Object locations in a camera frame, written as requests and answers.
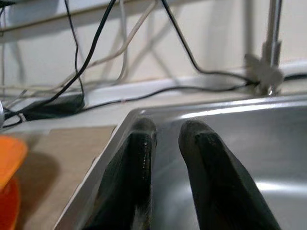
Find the stainless steel sink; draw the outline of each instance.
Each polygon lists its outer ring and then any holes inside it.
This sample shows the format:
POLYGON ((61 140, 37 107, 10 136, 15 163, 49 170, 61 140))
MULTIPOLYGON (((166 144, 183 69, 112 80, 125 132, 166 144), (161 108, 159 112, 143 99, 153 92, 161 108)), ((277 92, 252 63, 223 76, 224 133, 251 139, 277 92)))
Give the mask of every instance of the stainless steel sink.
POLYGON ((307 226, 307 95, 132 111, 60 219, 79 229, 92 208, 103 172, 136 118, 157 125, 152 171, 153 230, 197 230, 188 171, 178 147, 186 119, 207 123, 248 169, 283 230, 307 226))

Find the sink basin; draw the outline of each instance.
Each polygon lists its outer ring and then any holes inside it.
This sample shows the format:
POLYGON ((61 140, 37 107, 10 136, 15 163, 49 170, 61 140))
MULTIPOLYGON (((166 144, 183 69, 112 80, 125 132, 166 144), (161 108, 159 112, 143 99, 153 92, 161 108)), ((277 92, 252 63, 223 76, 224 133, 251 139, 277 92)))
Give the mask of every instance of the sink basin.
POLYGON ((152 169, 153 230, 198 230, 185 162, 181 125, 198 119, 214 129, 247 168, 283 230, 307 226, 307 96, 259 98, 132 111, 71 199, 57 229, 80 229, 88 218, 103 172, 130 125, 148 117, 157 126, 152 169))

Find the faucet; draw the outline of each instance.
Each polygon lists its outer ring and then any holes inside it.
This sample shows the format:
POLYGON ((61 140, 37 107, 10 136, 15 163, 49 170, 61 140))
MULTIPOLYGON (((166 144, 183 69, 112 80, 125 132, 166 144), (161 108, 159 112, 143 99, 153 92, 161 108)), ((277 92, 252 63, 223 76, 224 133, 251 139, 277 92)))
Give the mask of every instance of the faucet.
POLYGON ((282 0, 271 0, 267 40, 263 43, 262 58, 246 54, 245 59, 260 81, 260 92, 273 96, 279 92, 283 74, 278 69, 281 42, 278 39, 282 0))

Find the orange plastic container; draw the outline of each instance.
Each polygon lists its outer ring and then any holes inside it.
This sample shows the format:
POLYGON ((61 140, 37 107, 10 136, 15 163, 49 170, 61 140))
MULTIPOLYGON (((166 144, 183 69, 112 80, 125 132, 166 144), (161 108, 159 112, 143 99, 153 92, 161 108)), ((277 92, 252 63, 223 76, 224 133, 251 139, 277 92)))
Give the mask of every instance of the orange plastic container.
POLYGON ((27 153, 26 144, 0 136, 0 230, 15 229, 20 209, 18 181, 14 176, 27 153))

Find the white wall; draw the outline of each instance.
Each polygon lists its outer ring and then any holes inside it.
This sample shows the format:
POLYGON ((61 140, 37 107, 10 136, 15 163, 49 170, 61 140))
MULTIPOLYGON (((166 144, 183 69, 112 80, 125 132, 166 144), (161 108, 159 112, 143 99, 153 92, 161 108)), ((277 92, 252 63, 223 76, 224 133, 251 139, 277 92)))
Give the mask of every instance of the white wall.
MULTIPOLYGON (((128 30, 149 3, 149 0, 126 3, 128 30)), ((246 52, 261 54, 269 3, 269 0, 179 0, 171 6, 199 64, 208 69, 232 69, 244 65, 246 52)), ((306 7, 305 1, 284 1, 281 62, 307 58, 306 7)), ((80 65, 102 15, 103 10, 95 10, 73 18, 81 45, 80 65)), ((101 34, 93 60, 120 46, 119 16, 116 6, 101 34)), ((0 42, 5 84, 52 85, 73 72, 75 46, 66 18, 6 32, 0 42)), ((86 81, 115 79, 121 62, 122 57, 119 57, 87 71, 86 81)), ((129 46, 126 81, 195 73, 159 4, 129 46)))

